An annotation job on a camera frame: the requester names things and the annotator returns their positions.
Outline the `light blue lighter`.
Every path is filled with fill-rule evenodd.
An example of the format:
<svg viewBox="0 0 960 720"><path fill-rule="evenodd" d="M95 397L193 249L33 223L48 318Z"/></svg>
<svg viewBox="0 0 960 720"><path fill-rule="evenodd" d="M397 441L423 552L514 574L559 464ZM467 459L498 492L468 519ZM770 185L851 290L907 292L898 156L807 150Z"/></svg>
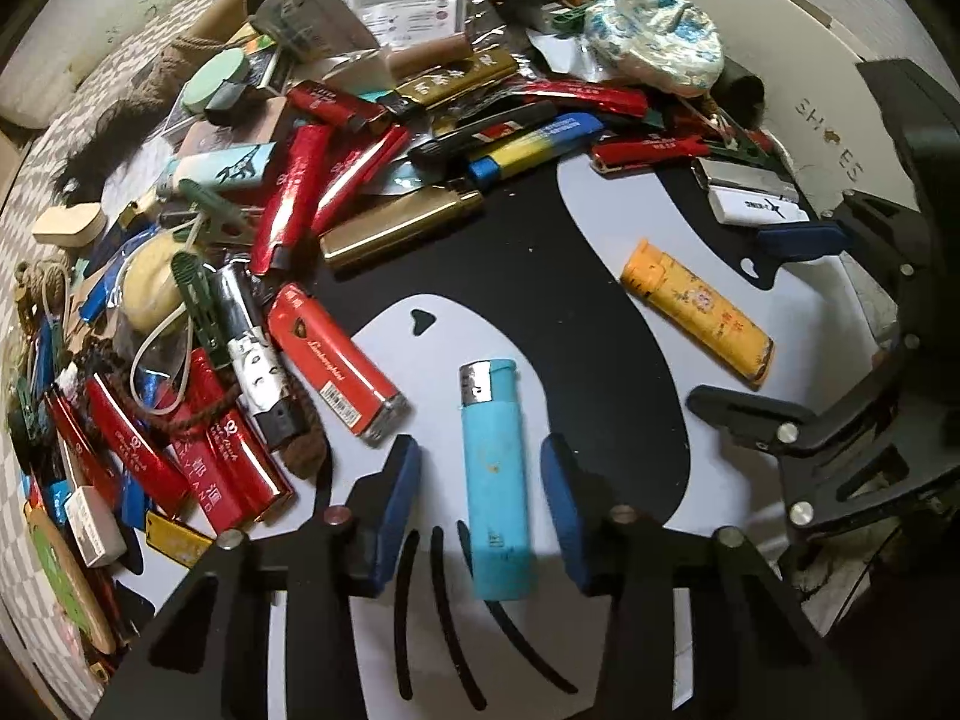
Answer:
<svg viewBox="0 0 960 720"><path fill-rule="evenodd" d="M475 594L521 600L534 585L534 559L516 362L469 362L459 383Z"/></svg>

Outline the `orange yellow lighter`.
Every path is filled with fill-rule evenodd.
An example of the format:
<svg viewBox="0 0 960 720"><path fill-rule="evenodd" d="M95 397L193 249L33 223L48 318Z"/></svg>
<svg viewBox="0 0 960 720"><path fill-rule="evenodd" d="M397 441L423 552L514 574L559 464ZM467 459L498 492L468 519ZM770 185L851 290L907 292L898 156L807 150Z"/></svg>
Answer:
<svg viewBox="0 0 960 720"><path fill-rule="evenodd" d="M672 255L641 239L622 268L620 283L708 349L747 385L763 385L775 355L773 339Z"/></svg>

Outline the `white X-King lighter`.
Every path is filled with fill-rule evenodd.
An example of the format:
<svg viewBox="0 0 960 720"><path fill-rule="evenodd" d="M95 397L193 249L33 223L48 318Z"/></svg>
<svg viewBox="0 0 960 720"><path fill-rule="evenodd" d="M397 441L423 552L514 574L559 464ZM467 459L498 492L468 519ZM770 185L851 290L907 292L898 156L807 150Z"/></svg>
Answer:
<svg viewBox="0 0 960 720"><path fill-rule="evenodd" d="M811 216L797 203L770 193L711 187L708 202L716 221L727 226L762 227L811 221Z"/></svg>

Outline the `silver metal lighter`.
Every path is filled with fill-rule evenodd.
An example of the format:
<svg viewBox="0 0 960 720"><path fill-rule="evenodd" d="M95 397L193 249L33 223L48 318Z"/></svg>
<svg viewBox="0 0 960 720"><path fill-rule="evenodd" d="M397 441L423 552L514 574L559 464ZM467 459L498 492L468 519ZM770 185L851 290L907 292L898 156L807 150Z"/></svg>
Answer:
<svg viewBox="0 0 960 720"><path fill-rule="evenodd" d="M788 202L799 203L800 193L788 179L765 167L746 166L731 161L693 160L698 179L709 187L738 188L748 192L776 195Z"/></svg>

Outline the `red Lamborghini lighter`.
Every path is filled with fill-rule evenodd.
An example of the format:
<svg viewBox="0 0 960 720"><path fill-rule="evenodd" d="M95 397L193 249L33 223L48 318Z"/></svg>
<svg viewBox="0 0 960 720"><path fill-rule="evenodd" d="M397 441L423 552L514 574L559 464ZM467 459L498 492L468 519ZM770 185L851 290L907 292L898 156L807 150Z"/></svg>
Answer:
<svg viewBox="0 0 960 720"><path fill-rule="evenodd" d="M379 444L404 417L409 404L397 385L297 284L280 288L267 325L281 351L353 436Z"/></svg>

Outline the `white shoe box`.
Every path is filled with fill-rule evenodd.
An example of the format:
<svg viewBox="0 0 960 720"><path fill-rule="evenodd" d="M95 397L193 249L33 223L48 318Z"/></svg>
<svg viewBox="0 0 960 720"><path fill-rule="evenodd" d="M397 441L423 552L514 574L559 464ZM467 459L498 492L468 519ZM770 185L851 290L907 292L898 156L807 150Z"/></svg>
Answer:
<svg viewBox="0 0 960 720"><path fill-rule="evenodd" d="M765 85L763 125L814 210L846 190L914 210L918 202L857 66L872 57L805 0L692 0L713 20L724 54Z"/></svg>

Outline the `panda print mat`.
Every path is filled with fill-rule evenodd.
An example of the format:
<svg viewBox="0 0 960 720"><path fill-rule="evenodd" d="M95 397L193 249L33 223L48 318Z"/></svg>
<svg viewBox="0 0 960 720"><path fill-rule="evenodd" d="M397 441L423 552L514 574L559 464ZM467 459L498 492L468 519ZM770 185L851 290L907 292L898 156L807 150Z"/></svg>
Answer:
<svg viewBox="0 0 960 720"><path fill-rule="evenodd" d="M596 694L608 603L566 575L538 476L527 482L534 590L506 608L519 639L472 589L457 536L464 362L516 362L528 461L562 434L669 527L739 525L767 556L786 548L773 460L729 449L685 408L693 387L736 387L736 376L630 298L620 271L641 241L692 268L773 339L763 393L811 410L869 371L875 341L843 263L786 265L758 288L757 262L727 265L686 222L680 202L699 199L685 166L604 177L568 156L491 197L466 229L324 289L325 307L410 400L404 433L421 450L412 578L352 605L371 717L566 718Z"/></svg>

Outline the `long red lighter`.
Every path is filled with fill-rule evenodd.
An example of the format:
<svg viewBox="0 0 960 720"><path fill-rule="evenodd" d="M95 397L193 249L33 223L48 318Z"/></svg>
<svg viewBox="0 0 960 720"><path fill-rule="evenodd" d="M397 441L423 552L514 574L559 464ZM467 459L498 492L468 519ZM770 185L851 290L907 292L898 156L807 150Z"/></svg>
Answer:
<svg viewBox="0 0 960 720"><path fill-rule="evenodd" d="M599 174L608 176L708 154L709 146L698 137L608 138L590 149L590 164Z"/></svg>

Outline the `floral fabric pouch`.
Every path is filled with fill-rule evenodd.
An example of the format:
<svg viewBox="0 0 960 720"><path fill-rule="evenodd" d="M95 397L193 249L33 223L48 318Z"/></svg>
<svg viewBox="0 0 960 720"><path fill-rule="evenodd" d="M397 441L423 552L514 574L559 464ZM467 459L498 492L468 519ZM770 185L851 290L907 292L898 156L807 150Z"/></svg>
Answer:
<svg viewBox="0 0 960 720"><path fill-rule="evenodd" d="M690 0L594 0L583 36L626 78L681 98L698 98L724 71L715 21Z"/></svg>

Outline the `blue yellow gradient lighter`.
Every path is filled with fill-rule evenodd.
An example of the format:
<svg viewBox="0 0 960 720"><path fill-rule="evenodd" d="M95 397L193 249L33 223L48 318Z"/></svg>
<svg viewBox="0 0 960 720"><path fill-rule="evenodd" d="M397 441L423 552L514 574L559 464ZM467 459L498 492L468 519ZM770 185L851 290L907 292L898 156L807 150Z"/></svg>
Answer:
<svg viewBox="0 0 960 720"><path fill-rule="evenodd" d="M490 153L473 160L467 177L477 187L490 187L501 179L517 176L531 167L560 158L575 149L589 145L604 124L592 114L570 112L532 132L495 146Z"/></svg>

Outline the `small white box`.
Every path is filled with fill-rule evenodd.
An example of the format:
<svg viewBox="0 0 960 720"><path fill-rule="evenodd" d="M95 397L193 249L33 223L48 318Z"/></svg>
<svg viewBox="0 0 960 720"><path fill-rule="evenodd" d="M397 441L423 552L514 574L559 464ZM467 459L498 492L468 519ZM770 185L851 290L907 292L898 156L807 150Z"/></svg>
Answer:
<svg viewBox="0 0 960 720"><path fill-rule="evenodd" d="M93 486L78 486L65 500L65 514L86 567L104 567L127 551L109 505Z"/></svg>

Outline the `round cork frog coaster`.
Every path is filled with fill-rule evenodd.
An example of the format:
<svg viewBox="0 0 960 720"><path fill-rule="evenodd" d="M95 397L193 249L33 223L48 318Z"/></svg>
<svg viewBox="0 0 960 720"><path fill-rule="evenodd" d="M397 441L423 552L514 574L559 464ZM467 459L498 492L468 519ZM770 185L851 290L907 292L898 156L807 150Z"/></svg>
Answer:
<svg viewBox="0 0 960 720"><path fill-rule="evenodd" d="M59 528L41 507L32 507L26 514L26 525L37 561L65 616L99 653L112 655L116 651L114 632Z"/></svg>

